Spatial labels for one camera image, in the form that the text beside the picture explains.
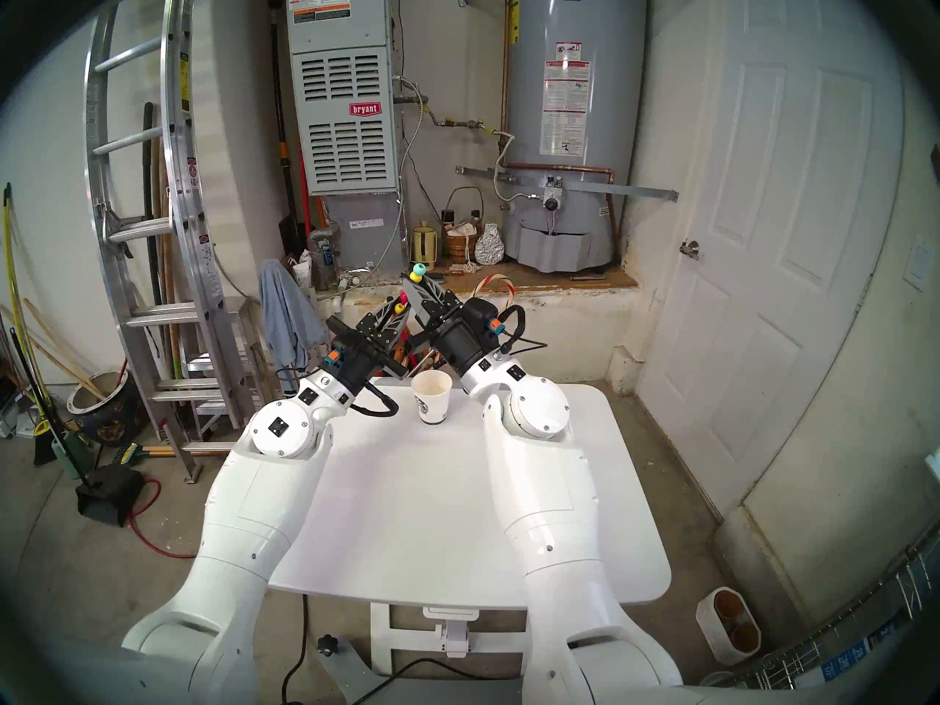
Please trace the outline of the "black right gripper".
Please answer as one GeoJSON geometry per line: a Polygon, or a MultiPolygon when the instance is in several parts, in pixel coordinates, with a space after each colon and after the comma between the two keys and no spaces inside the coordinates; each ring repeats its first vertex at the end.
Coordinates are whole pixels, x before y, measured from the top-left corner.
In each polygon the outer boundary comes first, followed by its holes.
{"type": "Polygon", "coordinates": [[[498,312],[481,298],[462,303],[433,275],[415,280],[403,274],[402,291],[419,335],[430,337],[430,347],[459,375],[463,389],[513,389],[524,379],[525,371],[510,358],[525,330],[520,305],[498,312]]]}

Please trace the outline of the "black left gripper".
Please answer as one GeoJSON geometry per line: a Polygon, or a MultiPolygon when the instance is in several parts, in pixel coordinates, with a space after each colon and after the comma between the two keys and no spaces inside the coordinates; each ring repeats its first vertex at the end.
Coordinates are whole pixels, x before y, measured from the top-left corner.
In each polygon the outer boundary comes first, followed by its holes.
{"type": "Polygon", "coordinates": [[[395,359],[393,350],[410,316],[410,310],[401,310],[399,300],[387,300],[366,313],[354,328],[338,315],[329,317],[326,326],[334,336],[333,345],[322,359],[321,369],[346,388],[364,388],[378,371],[403,378],[406,368],[395,359]]]}

